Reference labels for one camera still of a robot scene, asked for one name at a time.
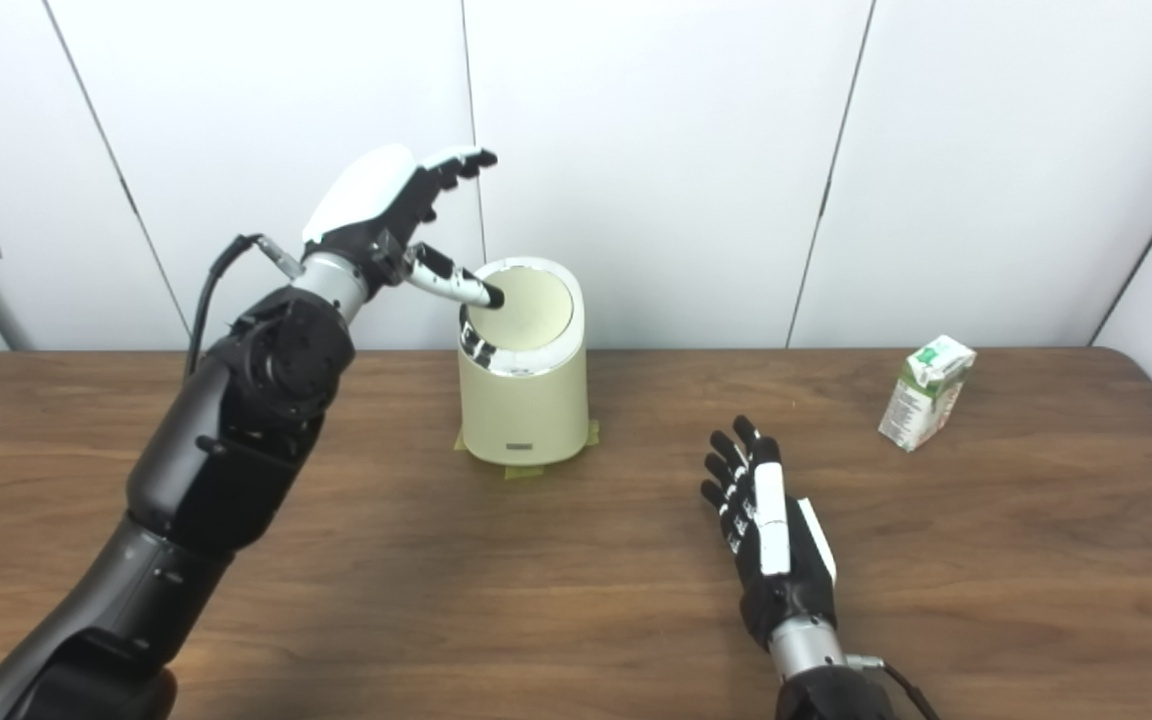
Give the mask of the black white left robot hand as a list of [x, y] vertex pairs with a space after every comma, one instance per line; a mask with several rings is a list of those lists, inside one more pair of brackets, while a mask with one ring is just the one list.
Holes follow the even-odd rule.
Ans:
[[447, 149], [424, 161], [399, 143], [361, 156], [308, 220], [303, 274], [294, 286], [326, 297], [329, 283], [342, 285], [346, 319], [385, 287], [401, 285], [468, 306], [505, 306], [503, 290], [414, 237], [420, 225], [434, 222], [444, 192], [497, 162], [482, 146]]

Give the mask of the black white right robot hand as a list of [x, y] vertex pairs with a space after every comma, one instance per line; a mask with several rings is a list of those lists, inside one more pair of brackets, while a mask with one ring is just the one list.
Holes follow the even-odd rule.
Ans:
[[838, 626], [836, 561], [812, 501], [788, 492], [776, 439], [745, 415], [732, 429], [710, 434], [700, 493], [717, 511], [719, 536], [735, 561], [742, 624], [765, 650], [787, 620]]

